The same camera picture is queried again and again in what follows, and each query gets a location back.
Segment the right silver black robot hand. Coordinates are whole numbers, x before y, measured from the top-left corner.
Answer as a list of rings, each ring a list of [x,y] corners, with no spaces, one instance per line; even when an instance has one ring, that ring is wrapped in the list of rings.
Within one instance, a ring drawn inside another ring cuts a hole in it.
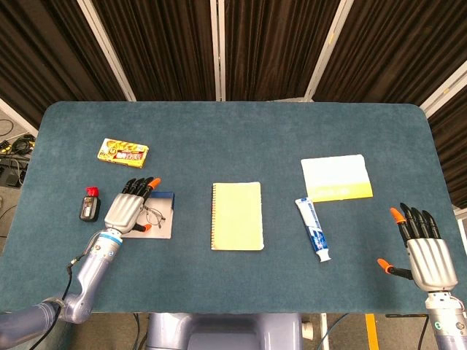
[[[412,280],[424,292],[450,292],[458,277],[445,240],[433,216],[426,210],[400,204],[390,208],[398,226],[411,268],[397,268],[379,258],[378,265],[390,275]]]

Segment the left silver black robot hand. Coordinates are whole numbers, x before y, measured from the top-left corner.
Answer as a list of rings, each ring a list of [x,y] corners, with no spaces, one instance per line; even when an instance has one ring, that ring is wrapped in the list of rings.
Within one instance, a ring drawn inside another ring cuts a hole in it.
[[[152,225],[140,225],[137,220],[146,200],[160,183],[160,178],[152,176],[128,180],[122,191],[113,200],[104,218],[105,227],[117,230],[121,234],[129,233],[132,230],[148,231]]]

